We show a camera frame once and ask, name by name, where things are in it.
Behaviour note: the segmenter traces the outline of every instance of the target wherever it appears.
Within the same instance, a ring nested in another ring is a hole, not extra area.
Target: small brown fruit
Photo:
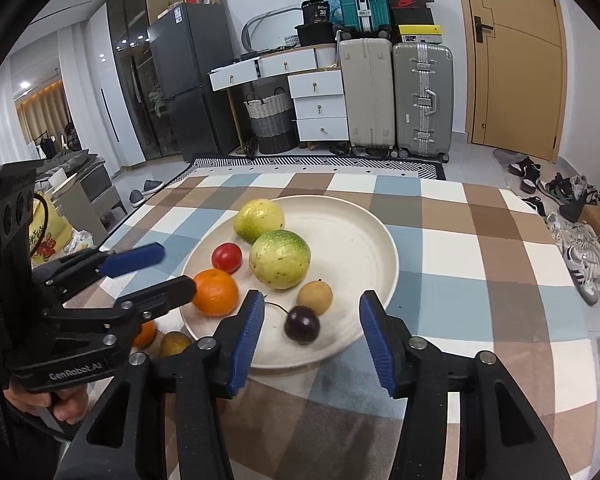
[[[160,357],[181,354],[191,344],[191,339],[182,332],[169,332],[160,341]]]
[[[296,304],[308,306],[318,316],[321,316],[333,303],[333,292],[325,282],[309,282],[298,292]]]

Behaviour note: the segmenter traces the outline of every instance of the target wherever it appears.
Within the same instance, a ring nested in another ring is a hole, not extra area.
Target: silver suitcase
[[[454,115],[451,51],[439,44],[399,43],[394,46],[394,76],[398,146],[448,162]]]
[[[353,146],[395,146],[394,74],[391,42],[340,42],[344,100]]]

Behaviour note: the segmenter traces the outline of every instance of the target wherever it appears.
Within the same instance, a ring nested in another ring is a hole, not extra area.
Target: human hand
[[[57,420],[75,424],[84,417],[89,404],[86,384],[58,390],[55,393],[60,397],[60,401],[53,406],[54,417]],[[38,408],[49,408],[52,405],[51,394],[29,393],[16,379],[10,381],[9,389],[4,391],[4,396],[16,409],[35,416],[38,416]]]

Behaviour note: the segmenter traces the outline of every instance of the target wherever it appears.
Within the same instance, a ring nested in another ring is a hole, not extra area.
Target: wooden door
[[[555,158],[566,86],[557,0],[469,2],[475,53],[472,142]]]

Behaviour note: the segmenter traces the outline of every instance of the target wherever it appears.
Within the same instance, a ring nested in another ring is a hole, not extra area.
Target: white plate
[[[234,274],[240,303],[255,288],[290,310],[298,290],[307,282],[322,279],[333,290],[333,304],[320,316],[320,335],[309,345],[291,341],[284,332],[286,315],[266,305],[265,319],[253,357],[254,368],[291,368],[321,361],[344,350],[362,335],[358,305],[365,290],[374,290],[386,308],[398,282],[398,251],[387,228],[369,211],[339,198],[289,196],[275,202],[285,213],[285,229],[299,234],[311,248],[311,265],[300,285],[272,290],[258,281],[249,268],[251,246],[234,232],[234,219],[220,224],[200,240],[184,266],[184,274],[195,276],[211,268],[211,254],[218,245],[234,242],[242,249],[242,266]],[[187,329],[195,338],[212,335],[220,317],[204,316],[192,304],[180,307]]]

